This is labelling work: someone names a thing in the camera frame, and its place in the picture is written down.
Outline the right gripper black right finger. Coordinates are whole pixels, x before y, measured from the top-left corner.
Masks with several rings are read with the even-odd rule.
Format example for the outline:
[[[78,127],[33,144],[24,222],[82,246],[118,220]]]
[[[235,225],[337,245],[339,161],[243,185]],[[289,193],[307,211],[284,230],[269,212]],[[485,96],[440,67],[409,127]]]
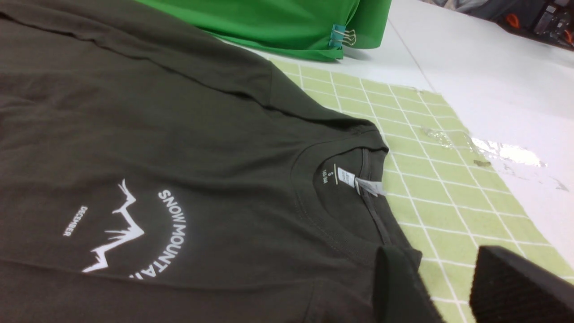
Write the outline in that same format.
[[[469,305],[478,323],[571,323],[574,287],[504,247],[484,245]]]

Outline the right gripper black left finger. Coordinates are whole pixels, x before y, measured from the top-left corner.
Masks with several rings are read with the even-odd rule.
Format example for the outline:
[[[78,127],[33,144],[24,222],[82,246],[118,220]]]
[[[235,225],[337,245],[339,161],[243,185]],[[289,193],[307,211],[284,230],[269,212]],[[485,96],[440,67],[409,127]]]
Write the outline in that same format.
[[[376,323],[442,323],[420,274],[422,253],[381,247],[375,259],[373,311]]]

